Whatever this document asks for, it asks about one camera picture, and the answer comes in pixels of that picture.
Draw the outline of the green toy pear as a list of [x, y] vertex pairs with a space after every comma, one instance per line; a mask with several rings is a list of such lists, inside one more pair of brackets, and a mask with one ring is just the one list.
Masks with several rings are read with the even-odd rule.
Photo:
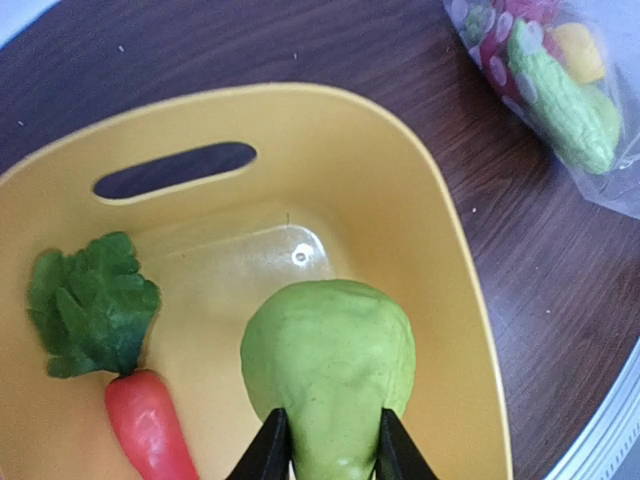
[[402, 415], [416, 372], [411, 323], [385, 293], [351, 280], [305, 281], [247, 323], [241, 371], [260, 420], [282, 408], [299, 479], [368, 479], [383, 410]]

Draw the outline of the green toy cucumber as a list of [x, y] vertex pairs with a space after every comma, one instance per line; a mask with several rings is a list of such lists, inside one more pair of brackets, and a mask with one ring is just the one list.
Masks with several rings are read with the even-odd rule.
[[615, 163], [616, 148], [601, 130], [592, 103], [543, 46], [542, 27], [520, 17], [507, 44], [508, 66], [521, 96], [541, 123], [558, 156], [583, 171], [602, 175]]

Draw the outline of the yellow toy apple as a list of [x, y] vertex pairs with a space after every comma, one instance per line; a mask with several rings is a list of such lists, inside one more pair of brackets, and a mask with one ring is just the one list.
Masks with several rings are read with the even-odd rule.
[[565, 66], [579, 84], [590, 84], [605, 77], [605, 66], [591, 31], [581, 23], [570, 22], [552, 30], [552, 37], [564, 53]]

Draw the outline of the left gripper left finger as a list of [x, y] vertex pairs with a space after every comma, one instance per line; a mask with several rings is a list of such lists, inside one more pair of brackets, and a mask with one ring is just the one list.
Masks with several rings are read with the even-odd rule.
[[290, 429], [286, 411], [274, 409], [242, 455], [228, 480], [289, 478]]

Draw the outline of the yellow plastic basket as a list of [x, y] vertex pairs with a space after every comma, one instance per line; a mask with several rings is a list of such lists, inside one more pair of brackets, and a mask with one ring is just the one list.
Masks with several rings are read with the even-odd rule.
[[144, 364], [166, 381], [205, 479], [260, 428], [247, 320], [286, 284], [350, 278], [399, 303], [417, 371], [405, 428], [442, 479], [513, 475], [499, 364], [437, 164], [358, 95], [262, 84], [178, 97], [69, 135], [1, 178], [1, 472], [133, 479], [104, 408], [107, 373], [50, 378], [26, 312], [36, 256], [127, 232], [162, 307]]

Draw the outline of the red toy chili pepper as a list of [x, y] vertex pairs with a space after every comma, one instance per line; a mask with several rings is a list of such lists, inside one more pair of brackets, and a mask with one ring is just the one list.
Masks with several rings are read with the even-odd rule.
[[139, 365], [160, 291], [141, 274], [130, 237], [111, 232], [74, 254], [43, 252], [34, 262], [27, 302], [49, 376], [114, 374], [105, 389], [107, 415], [140, 476], [198, 478], [169, 389]]

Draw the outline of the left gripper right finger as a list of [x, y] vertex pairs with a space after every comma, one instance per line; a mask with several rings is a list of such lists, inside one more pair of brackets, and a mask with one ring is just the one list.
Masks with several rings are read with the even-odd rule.
[[379, 480], [437, 480], [425, 458], [391, 409], [383, 409], [375, 464]]

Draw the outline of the clear dotted zip bag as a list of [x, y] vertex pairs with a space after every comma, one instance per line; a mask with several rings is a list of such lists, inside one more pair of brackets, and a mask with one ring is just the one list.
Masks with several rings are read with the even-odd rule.
[[501, 101], [588, 201], [639, 215], [639, 4], [446, 1]]

